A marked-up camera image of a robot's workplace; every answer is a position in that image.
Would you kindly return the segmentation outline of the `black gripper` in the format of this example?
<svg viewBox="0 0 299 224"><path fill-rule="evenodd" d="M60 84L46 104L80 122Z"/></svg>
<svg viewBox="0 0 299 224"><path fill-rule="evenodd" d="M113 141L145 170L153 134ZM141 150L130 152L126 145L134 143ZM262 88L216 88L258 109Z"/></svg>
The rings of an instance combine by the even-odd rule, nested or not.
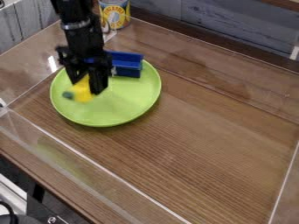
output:
<svg viewBox="0 0 299 224"><path fill-rule="evenodd" d="M108 87L112 58L104 50L102 31L98 24L62 24L66 45L57 45L58 62L65 67L72 84L88 73L89 91L98 95Z"/></svg>

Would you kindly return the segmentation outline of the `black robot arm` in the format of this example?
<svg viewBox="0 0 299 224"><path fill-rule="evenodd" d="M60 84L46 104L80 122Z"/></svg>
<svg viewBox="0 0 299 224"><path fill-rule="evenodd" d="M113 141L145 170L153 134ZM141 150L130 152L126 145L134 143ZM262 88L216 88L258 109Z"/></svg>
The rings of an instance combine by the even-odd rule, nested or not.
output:
<svg viewBox="0 0 299 224"><path fill-rule="evenodd" d="M112 56L104 50L98 15L93 13L93 0L50 0L60 17L66 45L57 45L58 62L65 67L72 84L88 75L88 88L98 95L108 87Z"/></svg>

